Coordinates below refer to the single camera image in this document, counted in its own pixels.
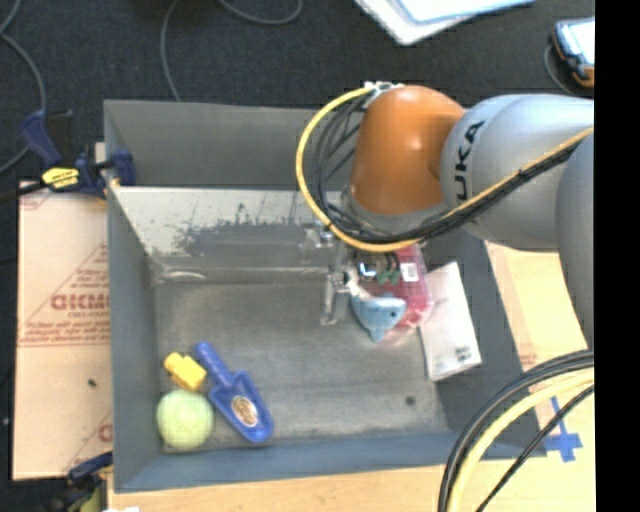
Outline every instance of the yellow tennis ball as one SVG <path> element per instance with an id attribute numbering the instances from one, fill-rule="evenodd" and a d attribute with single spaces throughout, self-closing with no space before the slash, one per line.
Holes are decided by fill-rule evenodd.
<path id="1" fill-rule="evenodd" d="M 189 450 L 206 441 L 213 430 L 213 409 L 199 393 L 176 389 L 164 395 L 156 409 L 162 439 L 173 448 Z"/>

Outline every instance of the white paper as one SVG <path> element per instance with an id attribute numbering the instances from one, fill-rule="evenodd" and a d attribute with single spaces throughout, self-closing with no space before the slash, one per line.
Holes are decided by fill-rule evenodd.
<path id="1" fill-rule="evenodd" d="M 433 23 L 454 16 L 469 16 L 504 9 L 533 0 L 393 0 L 415 23 Z"/>
<path id="2" fill-rule="evenodd" d="M 482 363 L 456 262 L 427 274 L 433 301 L 420 325 L 429 379 L 441 380 Z"/>
<path id="3" fill-rule="evenodd" d="M 392 5 L 394 0 L 355 1 L 362 10 L 379 23 L 396 42 L 402 45 L 413 44 L 470 18 L 470 16 L 457 16 L 436 23 L 414 23 L 402 14 L 397 5 Z"/>

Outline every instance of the clamp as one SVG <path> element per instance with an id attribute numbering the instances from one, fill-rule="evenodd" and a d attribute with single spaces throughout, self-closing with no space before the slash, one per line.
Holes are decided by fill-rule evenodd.
<path id="1" fill-rule="evenodd" d="M 41 183 L 54 192 L 79 192 L 105 199 L 102 171 L 108 168 L 116 170 L 120 184 L 135 184 L 133 158 L 125 149 L 114 151 L 108 160 L 100 163 L 94 161 L 88 150 L 83 151 L 75 158 L 73 167 L 58 167 L 63 158 L 47 130 L 44 110 L 29 115 L 20 126 L 20 134 L 29 149 L 42 158 L 45 171 Z"/>
<path id="2" fill-rule="evenodd" d="M 79 512 L 93 496 L 103 479 L 99 471 L 113 464 L 113 452 L 106 452 L 74 467 L 67 474 L 67 487 L 36 512 Z"/>

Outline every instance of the kuka logo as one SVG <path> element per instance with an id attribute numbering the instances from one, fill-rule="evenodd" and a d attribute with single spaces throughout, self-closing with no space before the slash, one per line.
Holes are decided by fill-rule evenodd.
<path id="1" fill-rule="evenodd" d="M 57 311 L 73 311 L 76 309 L 107 309 L 109 295 L 100 293 L 59 294 L 51 297 L 51 307 Z"/>
<path id="2" fill-rule="evenodd" d="M 464 138 L 469 144 L 466 145 L 463 142 L 462 144 L 460 144 L 460 146 L 458 146 L 458 162 L 456 163 L 456 175 L 453 179 L 461 185 L 461 188 L 456 193 L 456 196 L 460 201 L 466 201 L 469 198 L 467 192 L 466 159 L 471 154 L 471 149 L 473 148 L 473 141 L 475 140 L 476 133 L 484 123 L 485 121 L 480 121 L 469 126 L 464 134 Z"/>

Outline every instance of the blue trowel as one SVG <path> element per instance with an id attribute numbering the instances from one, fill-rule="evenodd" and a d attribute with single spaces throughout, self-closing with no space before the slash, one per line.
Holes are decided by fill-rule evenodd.
<path id="1" fill-rule="evenodd" d="M 245 439 L 266 441 L 273 432 L 273 419 L 247 372 L 231 373 L 206 341 L 199 342 L 193 354 L 213 381 L 207 393 L 211 403 Z"/>

